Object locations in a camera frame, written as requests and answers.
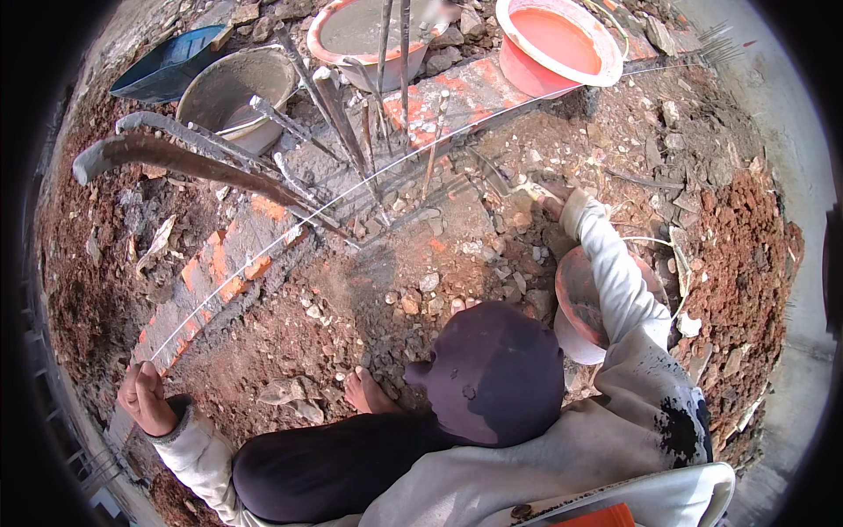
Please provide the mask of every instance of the construction site ground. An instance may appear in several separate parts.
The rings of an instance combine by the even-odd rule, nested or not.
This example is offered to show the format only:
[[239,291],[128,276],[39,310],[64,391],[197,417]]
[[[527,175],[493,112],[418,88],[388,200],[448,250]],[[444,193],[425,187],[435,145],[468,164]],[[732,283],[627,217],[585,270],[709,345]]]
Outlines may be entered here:
[[[484,18],[494,13],[487,9],[494,3],[481,5]],[[311,16],[304,13],[316,13],[320,6],[305,0],[300,7],[303,16],[292,22],[303,42]],[[251,45],[244,33],[235,33],[227,51]],[[498,42],[465,44],[460,50],[479,58],[493,53]],[[175,113],[175,105],[108,95],[116,77],[149,49],[148,43],[139,46],[117,66],[95,72],[87,91],[74,100],[65,124],[72,132],[56,150],[37,218],[51,343],[104,430],[132,349],[156,306],[170,300],[180,272],[205,240],[227,228],[253,200],[242,192],[224,194],[221,185],[205,180],[173,174],[153,178],[141,165],[112,170],[87,186],[74,180],[75,156],[114,135],[116,119],[139,110]],[[343,94],[356,96],[349,86]],[[763,404],[740,423],[742,431],[736,429],[762,393],[775,389],[768,387],[768,377],[779,357],[783,310],[803,255],[800,230],[778,205],[773,167],[765,161],[752,120],[718,87],[713,70],[673,67],[624,76],[600,90],[593,116],[587,116],[589,97],[578,89],[454,141],[436,163],[425,202],[420,195],[427,156],[396,168],[380,181],[384,205],[394,217],[389,229],[373,223],[379,215],[371,203],[341,203],[334,213],[362,249],[352,250],[334,234],[309,232],[296,249],[297,265],[256,278],[244,294],[248,301],[217,315],[196,337],[166,375],[165,394],[193,395],[238,447],[256,434],[313,426],[290,406],[257,400],[272,379],[308,377],[319,388],[316,404],[325,422],[335,422],[355,413],[341,396],[340,379],[361,364],[400,406],[425,411],[424,393],[405,384],[404,367],[427,357],[454,298],[504,299],[552,325],[556,264],[575,243],[525,194],[499,199],[489,191],[482,168],[464,148],[468,144],[513,178],[524,174],[593,189],[611,206],[611,221],[622,236],[667,239],[668,226],[684,230],[692,272],[682,311],[701,319],[702,327],[691,338],[674,330],[670,352],[686,368],[699,368],[702,361],[699,385],[711,411],[715,459],[740,473],[763,454],[758,446]],[[359,122],[358,105],[349,111]],[[287,113],[319,135],[318,113],[306,93],[290,100]],[[330,142],[327,131],[321,133]],[[673,134],[681,136],[682,148],[676,137],[668,137]],[[282,137],[278,147],[285,141],[290,137]],[[385,149],[377,148],[383,164]],[[354,182],[353,175],[332,180],[337,168],[318,151],[308,152],[293,154],[291,166],[321,197],[333,197]],[[642,186],[609,169],[687,183],[689,191]],[[677,199],[682,207],[674,205]],[[172,214],[177,216],[169,238],[172,251],[137,276],[128,247],[142,254]],[[97,250],[90,247],[93,229]],[[675,312],[681,298],[675,262],[670,262],[673,251],[643,240],[629,246],[662,278]],[[422,291],[420,280],[432,274],[438,283]],[[397,301],[388,303],[388,297]],[[308,312],[314,305],[315,317],[312,309]],[[596,368],[569,364],[566,401],[598,394],[591,384]],[[165,522],[219,523],[163,467],[137,428],[123,454],[132,479]]]

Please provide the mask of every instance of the person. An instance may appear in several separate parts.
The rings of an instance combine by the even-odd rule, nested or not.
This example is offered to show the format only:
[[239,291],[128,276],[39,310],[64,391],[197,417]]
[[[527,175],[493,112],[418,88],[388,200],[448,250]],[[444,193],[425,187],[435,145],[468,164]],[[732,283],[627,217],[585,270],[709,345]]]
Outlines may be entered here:
[[604,205],[548,188],[559,201],[540,203],[582,243],[599,291],[610,342],[594,377],[601,395],[561,408],[553,333],[483,302],[448,322],[429,362],[407,366],[427,389],[428,418],[407,416],[363,368],[346,398],[371,414],[264,434],[237,454],[189,396],[164,399],[151,365],[129,372],[121,404],[231,525],[714,525],[734,472],[713,462],[703,394],[666,351],[670,314]]

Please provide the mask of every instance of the trowel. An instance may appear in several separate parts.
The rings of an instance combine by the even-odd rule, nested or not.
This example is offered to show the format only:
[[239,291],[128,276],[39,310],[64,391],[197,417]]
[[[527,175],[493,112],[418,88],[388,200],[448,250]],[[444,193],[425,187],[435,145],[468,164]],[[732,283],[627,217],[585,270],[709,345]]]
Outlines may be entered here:
[[550,197],[559,202],[560,205],[563,205],[561,199],[559,199],[555,194],[548,191],[542,185],[535,183],[530,179],[529,176],[526,175],[518,175],[518,183],[516,186],[512,186],[507,178],[496,166],[492,161],[489,160],[486,156],[482,155],[481,153],[474,150],[472,147],[467,146],[465,147],[466,150],[469,151],[471,157],[474,158],[477,166],[480,167],[483,176],[486,178],[486,181],[489,182],[491,188],[500,196],[505,197],[509,196],[510,194],[518,191],[525,191],[527,195],[533,198],[534,202],[539,200],[539,197]]

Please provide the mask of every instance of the white long-sleeve shirt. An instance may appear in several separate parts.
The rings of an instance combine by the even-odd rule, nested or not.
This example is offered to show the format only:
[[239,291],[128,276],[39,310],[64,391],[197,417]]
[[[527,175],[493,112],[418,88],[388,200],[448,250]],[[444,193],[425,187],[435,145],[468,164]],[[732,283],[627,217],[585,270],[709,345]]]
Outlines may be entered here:
[[[647,291],[601,203],[577,190],[561,223],[581,240],[599,291],[611,344],[594,378],[602,395],[564,406],[526,443],[426,454],[362,515],[322,527],[549,525],[621,502],[646,527],[714,525],[722,516],[734,472],[711,462],[702,392],[666,351],[668,310]],[[150,440],[223,522],[266,525],[236,495],[231,443],[193,405],[171,434]]]

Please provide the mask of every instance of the hand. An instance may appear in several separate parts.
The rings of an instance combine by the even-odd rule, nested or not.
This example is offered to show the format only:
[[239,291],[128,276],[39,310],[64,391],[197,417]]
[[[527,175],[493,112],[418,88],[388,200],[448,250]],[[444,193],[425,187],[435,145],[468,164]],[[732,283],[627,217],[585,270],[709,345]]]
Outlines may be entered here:
[[161,376],[149,361],[135,364],[126,371],[126,380],[117,392],[117,400],[151,436],[167,435],[179,424],[179,418],[164,400]]
[[565,207],[565,202],[571,196],[571,193],[574,192],[574,187],[564,186],[559,181],[545,181],[541,185],[562,201],[562,203],[559,203],[555,199],[539,196],[539,205],[549,212],[553,219],[558,222],[562,215],[562,208]]

